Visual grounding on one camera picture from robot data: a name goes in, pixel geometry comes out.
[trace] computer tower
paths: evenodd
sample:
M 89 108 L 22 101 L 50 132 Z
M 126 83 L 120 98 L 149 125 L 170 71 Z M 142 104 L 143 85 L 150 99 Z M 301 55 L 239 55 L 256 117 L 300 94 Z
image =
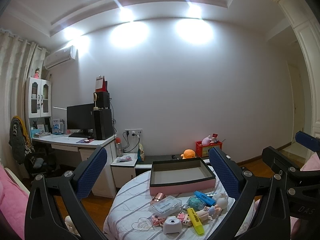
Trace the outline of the computer tower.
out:
M 97 94 L 96 105 L 98 108 L 110 108 L 110 94 L 105 91 L 95 92 Z
M 93 137 L 96 140 L 105 140 L 113 135 L 111 109 L 93 111 Z

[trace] baseboard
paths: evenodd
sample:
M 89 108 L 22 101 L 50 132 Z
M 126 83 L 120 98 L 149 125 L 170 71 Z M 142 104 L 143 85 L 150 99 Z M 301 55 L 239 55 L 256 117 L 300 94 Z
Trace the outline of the baseboard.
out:
M 237 164 L 238 164 L 239 166 L 243 166 L 243 165 L 245 165 L 245 164 L 247 164 L 247 163 L 254 162 L 254 161 L 257 161 L 257 160 L 260 160 L 260 159 L 262 159 L 262 155 L 253 157 L 253 158 L 251 158 L 251 159 L 249 159 L 249 160 L 245 160 L 245 161 L 242 161 L 242 162 L 238 162 Z
M 285 144 L 285 145 L 283 145 L 283 146 L 281 146 L 281 147 L 277 148 L 276 150 L 277 150 L 277 151 L 281 151 L 281 150 L 283 150 L 283 149 L 287 148 L 288 146 L 290 146 L 291 144 L 292 144 L 292 142 L 287 143 L 287 144 Z
M 277 148 L 276 150 L 277 150 L 277 151 L 281 151 L 281 150 L 287 148 L 288 146 L 290 146 L 291 144 L 292 144 L 292 142 L 287 143 L 287 144 L 285 144 L 285 145 Z M 243 166 L 243 165 L 245 165 L 245 164 L 247 164 L 247 163 L 254 162 L 254 161 L 257 161 L 257 160 L 260 160 L 260 159 L 262 159 L 262 155 L 253 157 L 253 158 L 251 158 L 251 159 L 249 159 L 249 160 L 245 160 L 245 161 L 242 161 L 242 162 L 238 162 L 237 164 L 238 164 L 239 166 Z

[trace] heart pattern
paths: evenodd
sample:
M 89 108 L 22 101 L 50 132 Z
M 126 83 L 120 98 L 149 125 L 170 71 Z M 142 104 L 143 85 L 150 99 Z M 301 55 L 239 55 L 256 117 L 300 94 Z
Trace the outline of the heart pattern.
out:
M 139 231 L 154 230 L 151 221 L 148 218 L 139 218 L 138 222 L 133 223 L 132 228 Z

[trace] open cardboard box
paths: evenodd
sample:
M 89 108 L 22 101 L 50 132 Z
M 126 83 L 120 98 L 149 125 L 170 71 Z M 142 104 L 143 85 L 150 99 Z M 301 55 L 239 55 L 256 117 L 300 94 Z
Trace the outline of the open cardboard box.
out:
M 150 195 L 193 192 L 215 187 L 216 176 L 201 158 L 152 163 Z

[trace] textured blue pad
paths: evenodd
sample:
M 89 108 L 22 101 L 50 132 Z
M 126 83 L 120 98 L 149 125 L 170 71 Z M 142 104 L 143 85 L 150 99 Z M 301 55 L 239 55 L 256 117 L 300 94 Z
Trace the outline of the textured blue pad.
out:
M 301 145 L 310 149 L 313 152 L 320 151 L 320 140 L 312 137 L 311 135 L 308 135 L 305 132 L 297 132 L 295 139 L 297 143 L 300 143 Z
M 89 195 L 106 162 L 107 151 L 105 148 L 101 148 L 77 181 L 76 196 L 79 200 Z
M 241 194 L 240 182 L 215 148 L 210 149 L 209 160 L 228 196 L 238 200 Z

